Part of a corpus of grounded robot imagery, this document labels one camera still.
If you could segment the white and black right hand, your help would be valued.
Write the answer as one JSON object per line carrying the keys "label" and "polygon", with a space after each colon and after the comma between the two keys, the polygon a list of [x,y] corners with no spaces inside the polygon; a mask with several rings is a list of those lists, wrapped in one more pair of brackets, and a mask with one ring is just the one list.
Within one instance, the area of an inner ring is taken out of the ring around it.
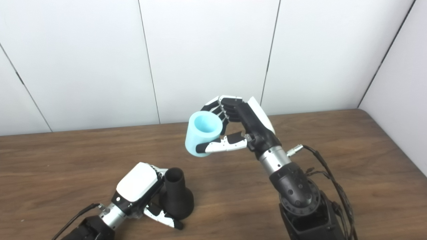
{"label": "white and black right hand", "polygon": [[[256,156],[260,156],[270,148],[282,145],[276,137],[276,131],[270,119],[255,97],[244,101],[242,97],[217,96],[208,101],[201,111],[208,111],[219,117],[222,129],[219,137],[197,144],[196,153],[226,152],[248,148]],[[227,125],[232,122],[241,123],[245,132],[225,135]]]}

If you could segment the white and black left hand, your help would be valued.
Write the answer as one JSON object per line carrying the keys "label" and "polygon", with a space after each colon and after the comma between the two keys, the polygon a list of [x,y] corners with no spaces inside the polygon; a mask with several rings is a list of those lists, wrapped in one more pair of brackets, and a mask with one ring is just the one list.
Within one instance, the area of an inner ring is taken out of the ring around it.
{"label": "white and black left hand", "polygon": [[172,217],[163,208],[152,203],[164,186],[167,168],[140,162],[118,183],[108,213],[101,217],[112,230],[116,230],[126,219],[149,217],[163,225],[183,229],[183,223]]}

